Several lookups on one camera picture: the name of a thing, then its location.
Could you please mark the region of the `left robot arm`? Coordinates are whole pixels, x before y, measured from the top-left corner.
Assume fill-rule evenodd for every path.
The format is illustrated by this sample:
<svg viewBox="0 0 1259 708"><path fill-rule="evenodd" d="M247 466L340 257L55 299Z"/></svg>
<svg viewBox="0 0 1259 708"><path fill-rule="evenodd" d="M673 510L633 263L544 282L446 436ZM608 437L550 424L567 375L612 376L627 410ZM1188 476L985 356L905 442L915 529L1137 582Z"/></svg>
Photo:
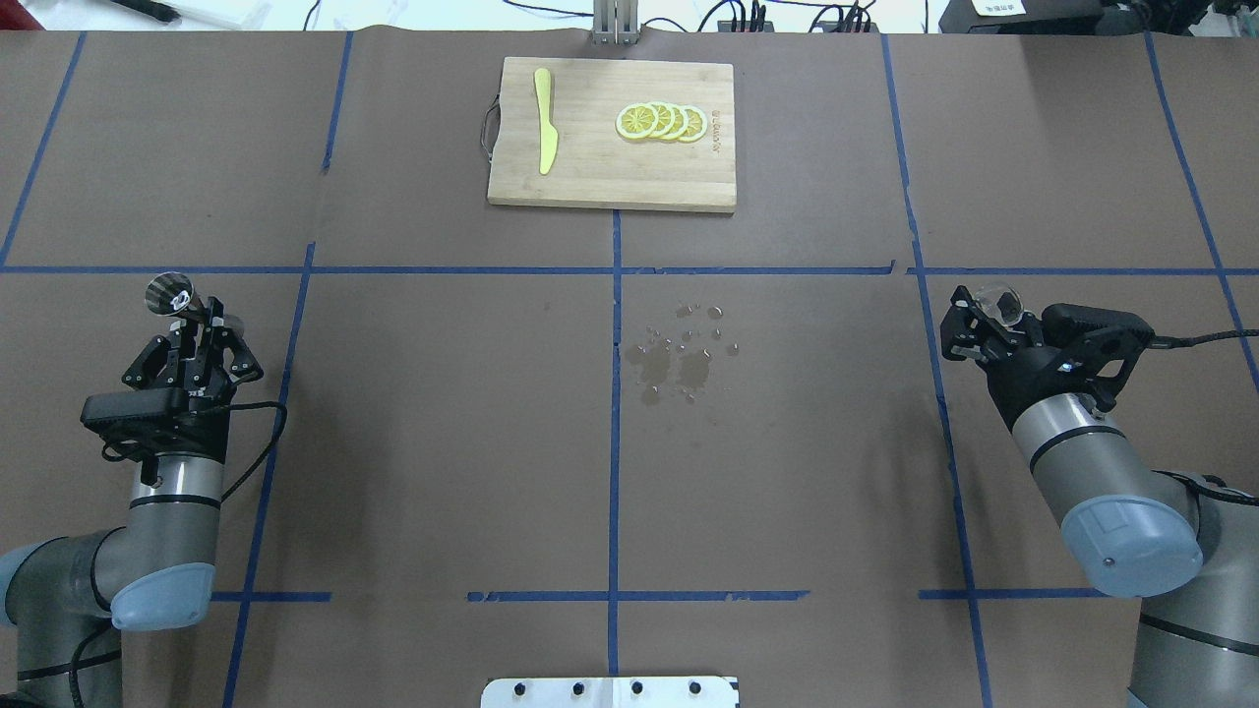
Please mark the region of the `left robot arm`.
<svg viewBox="0 0 1259 708"><path fill-rule="evenodd" d="M233 398L264 370L215 297L154 285L146 304L172 328L123 372L122 391L81 412L106 460L136 465L128 520L3 556L3 624L18 631L5 707L120 707L126 632L206 619Z"/></svg>

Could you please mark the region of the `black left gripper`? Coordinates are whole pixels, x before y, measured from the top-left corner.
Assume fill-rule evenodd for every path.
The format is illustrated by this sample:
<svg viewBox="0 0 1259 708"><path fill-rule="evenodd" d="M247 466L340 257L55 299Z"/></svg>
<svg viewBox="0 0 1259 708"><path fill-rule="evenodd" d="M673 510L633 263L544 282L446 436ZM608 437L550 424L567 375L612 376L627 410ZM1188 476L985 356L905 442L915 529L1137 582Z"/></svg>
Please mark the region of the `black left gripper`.
<svg viewBox="0 0 1259 708"><path fill-rule="evenodd" d="M193 398L196 409L230 413L235 385L261 380L264 367L246 341L240 317L227 312L217 297L206 299L206 328L203 334L154 336L132 360L122 385L130 389L180 388Z"/></svg>

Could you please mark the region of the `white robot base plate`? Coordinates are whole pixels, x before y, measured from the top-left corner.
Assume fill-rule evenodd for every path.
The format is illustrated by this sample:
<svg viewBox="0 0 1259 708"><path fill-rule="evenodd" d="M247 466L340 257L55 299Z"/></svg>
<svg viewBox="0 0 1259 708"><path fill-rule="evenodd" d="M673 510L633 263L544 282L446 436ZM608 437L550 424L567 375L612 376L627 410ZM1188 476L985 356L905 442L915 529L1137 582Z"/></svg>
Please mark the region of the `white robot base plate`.
<svg viewBox="0 0 1259 708"><path fill-rule="evenodd" d="M737 678L504 678L483 688L481 707L742 707Z"/></svg>

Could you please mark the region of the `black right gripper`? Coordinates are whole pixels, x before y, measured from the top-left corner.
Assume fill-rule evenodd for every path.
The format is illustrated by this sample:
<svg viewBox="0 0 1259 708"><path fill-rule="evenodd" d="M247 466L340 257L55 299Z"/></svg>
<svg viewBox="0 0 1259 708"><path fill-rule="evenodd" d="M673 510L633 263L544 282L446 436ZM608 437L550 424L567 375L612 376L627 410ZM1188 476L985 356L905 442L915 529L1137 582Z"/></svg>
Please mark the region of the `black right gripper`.
<svg viewBox="0 0 1259 708"><path fill-rule="evenodd" d="M1097 409L1107 411L1108 396L1098 389L1081 355L1045 346L1042 320L1024 311L1017 320L985 312L968 287L957 287L940 319L940 357L947 360L985 363L990 399L1010 432L1036 403L1059 394L1083 394Z"/></svg>

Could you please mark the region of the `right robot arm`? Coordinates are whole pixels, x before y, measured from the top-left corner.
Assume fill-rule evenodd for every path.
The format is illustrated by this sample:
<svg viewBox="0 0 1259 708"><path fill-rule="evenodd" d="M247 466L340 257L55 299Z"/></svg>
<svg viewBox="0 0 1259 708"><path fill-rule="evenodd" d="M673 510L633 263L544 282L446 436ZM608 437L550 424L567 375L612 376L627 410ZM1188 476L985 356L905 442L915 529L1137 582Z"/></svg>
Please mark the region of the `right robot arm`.
<svg viewBox="0 0 1259 708"><path fill-rule="evenodd" d="M1254 707L1256 498L1212 475L1157 470L1113 409L1139 357L1216 341L1160 336L1128 311L1010 287L951 295L940 355L973 360L1090 586L1141 602L1129 707Z"/></svg>

